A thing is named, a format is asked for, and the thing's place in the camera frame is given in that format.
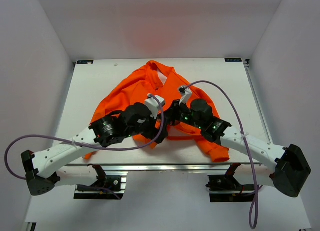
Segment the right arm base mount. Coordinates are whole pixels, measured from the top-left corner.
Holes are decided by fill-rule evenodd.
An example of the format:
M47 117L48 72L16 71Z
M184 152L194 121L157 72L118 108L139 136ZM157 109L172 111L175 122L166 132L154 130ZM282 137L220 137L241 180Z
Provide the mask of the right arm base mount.
M209 192L210 203L248 203L255 197L254 185L240 184L235 179L240 163L232 164L225 174L208 175L205 185Z

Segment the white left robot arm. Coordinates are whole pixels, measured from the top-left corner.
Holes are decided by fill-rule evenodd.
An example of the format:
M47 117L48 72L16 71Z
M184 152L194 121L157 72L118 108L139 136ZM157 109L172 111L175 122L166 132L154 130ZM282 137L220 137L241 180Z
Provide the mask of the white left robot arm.
M36 153L27 150L21 154L28 190L40 196L59 186L78 185L85 190L113 192L112 184L99 164L73 167L69 164L89 153L90 149L109 151L135 135L146 135L159 141L164 128L165 101L160 96L137 102L124 111L113 111L92 122L70 140Z

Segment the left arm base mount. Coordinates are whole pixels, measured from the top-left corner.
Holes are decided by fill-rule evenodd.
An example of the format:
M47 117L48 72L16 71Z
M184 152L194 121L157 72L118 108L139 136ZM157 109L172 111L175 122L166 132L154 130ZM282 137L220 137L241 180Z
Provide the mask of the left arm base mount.
M96 181L91 185L77 185L75 200L121 200L124 196L127 175L120 172L106 173L101 165L89 164L96 171Z

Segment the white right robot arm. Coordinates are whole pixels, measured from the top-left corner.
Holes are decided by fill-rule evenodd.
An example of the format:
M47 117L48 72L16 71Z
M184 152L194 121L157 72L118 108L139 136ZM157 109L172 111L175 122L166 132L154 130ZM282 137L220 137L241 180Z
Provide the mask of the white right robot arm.
M201 136L225 148L251 156L271 172L267 178L282 194L296 198L309 175L311 167L300 147L288 147L267 143L251 135L244 136L229 122L213 114L212 108L203 99L195 99L191 106L179 100L172 102L164 112L170 126L180 123L200 130Z

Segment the orange jacket with pink lining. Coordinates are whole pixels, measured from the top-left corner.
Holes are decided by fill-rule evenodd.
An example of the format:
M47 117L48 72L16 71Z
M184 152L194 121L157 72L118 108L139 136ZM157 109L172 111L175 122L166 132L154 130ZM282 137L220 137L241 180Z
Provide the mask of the orange jacket with pink lining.
M178 88L183 85L189 85L189 82L176 73L173 67L150 60L122 80L100 102L91 121L95 122L113 111L124 111L129 105L143 103L149 93L164 98L165 106L163 109L168 110L174 100L181 98ZM182 135L169 135L168 141L175 144L193 141L203 154L209 156L214 163L222 163L230 159L228 148L208 142L201 136L199 129L184 123L176 125L174 129Z

